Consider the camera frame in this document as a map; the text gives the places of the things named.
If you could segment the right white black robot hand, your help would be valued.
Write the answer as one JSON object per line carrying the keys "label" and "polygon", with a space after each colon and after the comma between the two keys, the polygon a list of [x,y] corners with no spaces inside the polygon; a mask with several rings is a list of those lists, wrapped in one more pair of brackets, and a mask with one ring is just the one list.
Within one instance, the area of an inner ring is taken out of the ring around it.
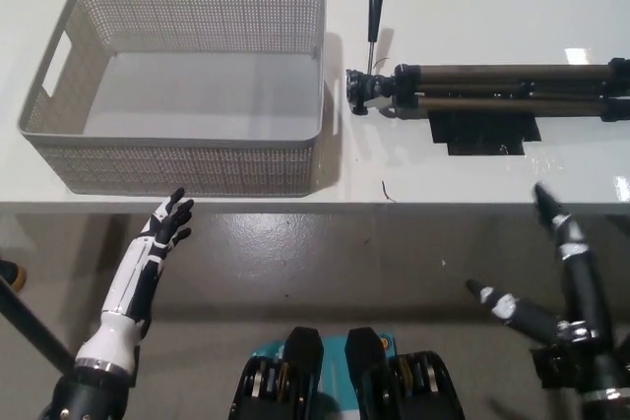
{"label": "right white black robot hand", "polygon": [[595,251],[576,217],[542,184],[535,184],[534,195],[561,268],[564,314],[476,279],[466,288],[503,326],[539,344],[531,356],[543,388],[572,389],[585,404],[628,401],[628,362],[615,344]]}

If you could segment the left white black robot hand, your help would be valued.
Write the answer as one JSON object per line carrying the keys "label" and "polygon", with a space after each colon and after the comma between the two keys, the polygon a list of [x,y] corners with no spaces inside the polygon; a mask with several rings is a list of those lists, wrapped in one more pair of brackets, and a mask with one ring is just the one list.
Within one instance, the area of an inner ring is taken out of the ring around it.
{"label": "left white black robot hand", "polygon": [[165,260],[192,229],[194,201],[178,188],[153,211],[122,260],[100,309],[96,332],[80,347],[75,365],[130,376],[136,348],[152,321],[152,308]]}

